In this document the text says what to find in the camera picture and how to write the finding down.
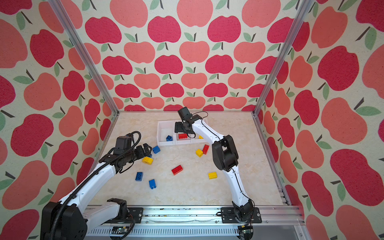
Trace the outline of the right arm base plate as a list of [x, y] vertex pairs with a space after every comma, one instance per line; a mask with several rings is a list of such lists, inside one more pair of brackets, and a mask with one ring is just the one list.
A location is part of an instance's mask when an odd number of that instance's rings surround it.
[[262, 217], [259, 208], [250, 208], [247, 211], [236, 210], [234, 207], [222, 207], [220, 216], [223, 224], [261, 224]]

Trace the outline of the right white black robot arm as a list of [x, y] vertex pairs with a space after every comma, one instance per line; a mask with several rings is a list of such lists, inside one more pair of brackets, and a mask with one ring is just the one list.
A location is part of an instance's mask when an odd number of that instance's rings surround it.
[[253, 217], [254, 203], [247, 195], [241, 180], [238, 167], [239, 155], [232, 136], [218, 133], [203, 120], [196, 120], [192, 124], [176, 122], [175, 132], [195, 133], [211, 144], [214, 164], [228, 180], [235, 216], [238, 222], [249, 223]]

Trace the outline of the blue lego cube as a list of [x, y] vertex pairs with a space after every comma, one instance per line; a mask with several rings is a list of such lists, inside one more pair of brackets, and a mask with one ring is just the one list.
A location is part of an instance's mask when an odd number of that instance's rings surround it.
[[154, 154], [158, 154], [160, 151], [161, 151], [161, 149], [160, 149], [159, 146], [155, 146], [155, 147], [153, 148], [153, 153], [154, 153]]

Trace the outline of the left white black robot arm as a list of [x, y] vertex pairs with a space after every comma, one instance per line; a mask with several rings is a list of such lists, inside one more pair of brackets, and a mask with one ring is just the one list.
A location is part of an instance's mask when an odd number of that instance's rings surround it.
[[106, 204], [88, 211], [87, 206], [101, 188], [116, 174], [123, 173], [127, 163], [134, 163], [151, 155], [148, 144], [125, 150], [112, 148], [102, 157], [96, 170], [89, 174], [73, 191], [58, 202], [49, 202], [42, 212], [42, 240], [82, 240], [86, 234], [104, 223], [129, 223], [125, 238], [137, 222], [130, 214], [127, 202], [110, 199]]

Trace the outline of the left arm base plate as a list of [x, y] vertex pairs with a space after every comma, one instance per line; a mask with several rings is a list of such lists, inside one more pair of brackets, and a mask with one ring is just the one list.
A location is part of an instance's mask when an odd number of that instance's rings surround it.
[[120, 223], [135, 223], [140, 224], [143, 217], [143, 208], [126, 208], [122, 214], [119, 213], [117, 217], [108, 220], [105, 224], [120, 224]]

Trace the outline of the small dark blue lego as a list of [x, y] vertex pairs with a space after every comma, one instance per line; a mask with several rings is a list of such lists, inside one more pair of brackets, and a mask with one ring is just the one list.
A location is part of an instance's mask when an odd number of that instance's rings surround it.
[[170, 135], [168, 135], [168, 136], [166, 137], [166, 140], [167, 140], [167, 142], [171, 142], [171, 141], [173, 141], [173, 137], [170, 136]]

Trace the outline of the yellow lego cube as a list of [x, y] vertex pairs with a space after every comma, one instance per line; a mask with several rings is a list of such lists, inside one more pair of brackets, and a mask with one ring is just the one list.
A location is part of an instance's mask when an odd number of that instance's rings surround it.
[[199, 158], [201, 158], [201, 157], [203, 156], [203, 154], [204, 154], [204, 152], [203, 152], [202, 150], [200, 150], [200, 149], [197, 149], [197, 150], [196, 150], [196, 155], [197, 155]]

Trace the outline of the white three-compartment plastic bin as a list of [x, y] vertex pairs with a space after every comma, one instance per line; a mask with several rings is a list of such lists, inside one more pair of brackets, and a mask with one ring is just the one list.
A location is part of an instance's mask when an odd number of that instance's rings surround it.
[[[187, 138], [180, 140], [177, 133], [175, 133], [175, 122], [177, 120], [170, 121], [158, 121], [157, 124], [157, 144], [158, 146], [171, 146], [171, 145], [187, 145], [187, 144], [208, 144], [204, 139], [199, 139], [200, 135], [196, 135], [195, 138]], [[173, 141], [167, 142], [166, 137], [170, 135], [173, 137]]]

